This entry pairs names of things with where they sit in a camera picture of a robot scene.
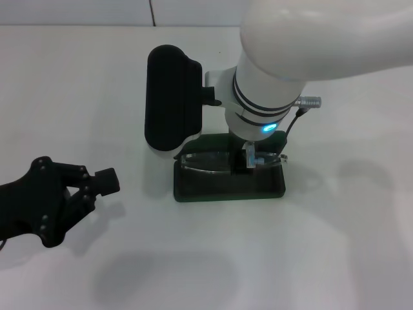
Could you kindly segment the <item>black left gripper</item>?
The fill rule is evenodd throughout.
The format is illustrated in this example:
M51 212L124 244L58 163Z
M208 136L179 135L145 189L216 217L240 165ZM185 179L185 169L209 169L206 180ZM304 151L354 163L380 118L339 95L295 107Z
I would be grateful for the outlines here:
M70 196L67 187L79 190ZM56 247L95 210L96 196L119 191L113 168L91 175L84 165L37 158L23 177L1 186L1 241L33 234L46 248Z

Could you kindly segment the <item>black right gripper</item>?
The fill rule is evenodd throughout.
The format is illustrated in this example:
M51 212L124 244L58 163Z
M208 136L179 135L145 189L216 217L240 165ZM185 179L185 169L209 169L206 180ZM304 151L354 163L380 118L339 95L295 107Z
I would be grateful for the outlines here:
M248 146L255 148L254 142L243 140L238 137L230 137L229 165L231 175L253 175L254 168L247 167L247 154L245 148Z

